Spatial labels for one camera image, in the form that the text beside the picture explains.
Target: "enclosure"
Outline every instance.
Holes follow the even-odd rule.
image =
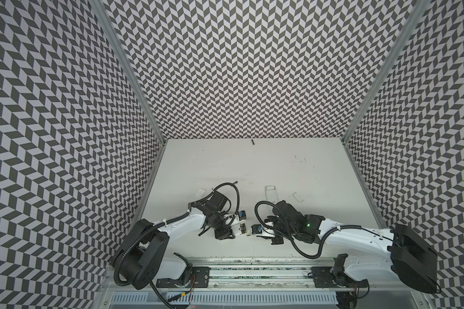
[[[126,306],[109,260],[130,228],[222,182],[249,227],[273,186],[301,213],[411,226],[442,292],[370,282],[360,305],[464,308],[464,1],[0,1],[0,308]],[[229,296],[321,293],[306,270],[341,250],[168,247]]]

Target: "black and white pattern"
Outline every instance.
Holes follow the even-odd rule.
[[[415,0],[104,0],[165,138],[342,136]]]
[[[157,149],[85,0],[0,0],[0,308],[91,304]]]
[[[464,308],[464,1],[432,2],[349,146],[388,224],[438,251],[436,305]]]

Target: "white table surface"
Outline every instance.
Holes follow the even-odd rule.
[[[169,140],[142,218],[150,222],[173,218],[186,211],[188,202],[197,200],[199,188],[206,189],[206,195],[220,183],[238,181],[240,210],[246,211],[248,229],[259,223],[254,205],[266,200],[266,185],[276,186],[278,199],[302,214],[377,228],[340,139],[254,139],[254,143],[251,139]],[[219,191],[232,201],[233,212],[234,189],[226,186]],[[295,192],[304,201],[296,201],[292,197]],[[272,214],[267,205],[260,206],[259,213],[262,219]],[[283,245],[271,245],[270,240],[255,236],[216,240],[212,229],[201,237],[199,232],[169,244],[166,255],[178,252],[188,258],[302,257],[287,240]],[[316,244],[296,243],[308,254],[318,249]],[[346,252],[325,245],[322,256]]]

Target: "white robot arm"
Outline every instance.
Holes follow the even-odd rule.
[[[217,239],[230,235],[231,226],[238,222],[238,207],[232,219],[221,212],[223,195],[216,192],[215,198],[189,204],[186,213],[171,219],[150,223],[140,220],[130,231],[112,259],[112,265],[127,279],[114,280],[120,285],[132,284],[136,289],[146,287],[153,279],[178,279],[188,281],[192,265],[183,256],[163,258],[168,243],[206,226],[215,230]],[[261,220],[258,206],[273,207],[274,216]],[[272,204],[261,201],[256,204],[255,214],[260,225],[252,226],[252,234],[282,244],[284,239],[308,259],[321,256],[323,245],[339,245],[362,252],[360,255],[341,254],[334,261],[333,279],[338,285],[347,282],[395,281],[425,293],[436,293],[437,253],[408,226],[396,225],[395,229],[362,228],[344,225],[317,215],[297,212],[285,201]],[[301,251],[294,240],[318,244],[316,255]],[[147,248],[135,244],[148,243]]]

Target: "metal frame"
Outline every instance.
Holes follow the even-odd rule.
[[[406,46],[409,38],[413,34],[414,29],[417,27],[421,17],[425,14],[426,9],[428,8],[431,2],[431,0],[418,0],[415,4],[411,14],[409,14],[409,17],[406,20],[406,23],[402,27],[402,30],[400,31],[395,43],[390,48],[390,52],[388,53],[388,56],[385,58],[382,68],[380,69],[380,71],[378,71],[375,79],[373,80],[373,83],[370,86],[370,89],[368,90],[368,93],[364,97],[363,102],[361,102],[361,105],[359,106],[356,114],[352,118],[349,127],[347,127],[347,131],[344,133],[344,136],[342,137],[342,142],[344,144],[349,139],[351,139],[357,127],[363,120],[366,112],[370,108],[371,103],[377,96],[378,92],[380,91],[380,88],[382,87],[388,74],[390,73],[390,70],[395,65],[397,59],[400,56],[400,53],[402,53],[402,51],[404,50],[404,47]]]
[[[122,70],[124,71],[127,80],[134,91],[134,95],[136,96],[137,102],[141,106],[143,113],[146,115],[149,121],[150,127],[153,129],[153,133],[156,136],[156,139],[160,142],[161,145],[165,144],[165,139],[160,131],[160,127],[149,108],[149,102],[144,95],[141,85],[137,81],[136,75],[134,74],[134,70],[130,65],[129,60],[127,59],[127,55],[122,49],[122,45],[120,44],[119,37],[115,33],[115,30],[112,27],[112,22],[108,18],[106,14],[105,7],[103,5],[103,0],[88,0],[91,9],[93,10],[94,15],[98,19],[98,23],[103,29],[103,32],[110,43],[110,47],[112,47],[113,53],[117,57]]]
[[[311,267],[332,267],[333,260],[296,260],[282,259],[222,259],[222,260],[189,260],[193,266],[210,267],[208,288],[196,288],[197,291],[353,291],[353,288],[316,288],[308,273]],[[370,282],[375,291],[411,291],[401,281]],[[107,276],[100,285],[99,291],[134,291],[130,285],[115,285],[112,276]],[[161,292],[180,289],[159,289]],[[140,291],[152,291],[145,287]]]
[[[364,196],[366,197],[366,200],[368,201],[368,204],[370,205],[371,212],[373,212],[373,216],[375,217],[375,220],[377,221],[378,227],[379,228],[387,228],[387,224],[384,221],[384,218],[382,217],[382,214],[380,213],[380,210],[378,210],[377,203],[375,203],[375,200],[373,199],[373,195],[370,192],[370,189],[366,185],[366,182],[364,180],[363,174],[361,174],[361,171],[359,170],[359,167],[354,161],[354,158],[352,157],[352,153],[347,147],[347,145],[343,145],[345,152],[347,154],[347,157],[349,158],[349,161],[352,165],[352,169],[354,170],[354,173],[356,174],[357,180],[359,181],[359,185],[361,186],[361,189],[364,192]]]
[[[142,198],[139,201],[136,214],[134,215],[134,218],[132,219],[132,222],[130,223],[130,228],[132,228],[134,224],[136,224],[136,222],[138,222],[142,217],[142,213],[144,212],[144,208],[146,207],[146,204],[148,203],[149,194],[151,193],[151,188],[153,188],[153,183],[155,182],[156,174],[158,173],[158,168],[160,167],[163,154],[165,153],[166,146],[167,146],[166,144],[163,145],[162,148],[158,151],[158,154],[156,155],[153,168],[151,169],[151,173],[149,174],[148,183],[146,185],[146,188],[143,191]]]

